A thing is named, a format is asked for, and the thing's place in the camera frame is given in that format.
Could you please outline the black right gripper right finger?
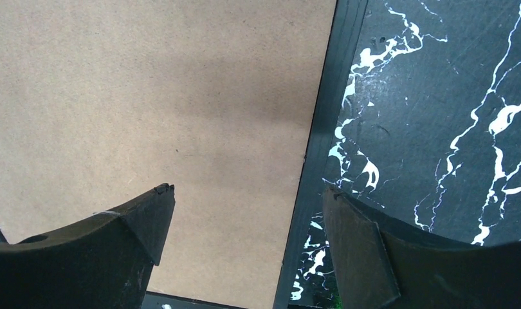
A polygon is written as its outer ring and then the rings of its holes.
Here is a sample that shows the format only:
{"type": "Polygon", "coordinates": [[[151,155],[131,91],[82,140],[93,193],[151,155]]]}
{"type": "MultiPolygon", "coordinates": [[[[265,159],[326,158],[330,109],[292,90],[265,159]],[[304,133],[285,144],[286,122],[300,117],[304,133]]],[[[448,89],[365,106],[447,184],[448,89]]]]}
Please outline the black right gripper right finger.
{"type": "Polygon", "coordinates": [[[448,239],[336,187],[323,193],[323,217],[344,308],[521,308],[521,241],[448,239]]]}

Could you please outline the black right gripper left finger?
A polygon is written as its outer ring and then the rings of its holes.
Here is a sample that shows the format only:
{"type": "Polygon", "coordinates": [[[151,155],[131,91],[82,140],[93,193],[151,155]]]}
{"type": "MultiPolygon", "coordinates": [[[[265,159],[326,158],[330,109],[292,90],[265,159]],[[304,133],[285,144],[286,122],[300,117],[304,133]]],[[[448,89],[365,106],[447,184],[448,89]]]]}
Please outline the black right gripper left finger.
{"type": "Polygon", "coordinates": [[[0,308],[140,308],[175,207],[163,183],[117,207],[0,243],[0,308]]]}

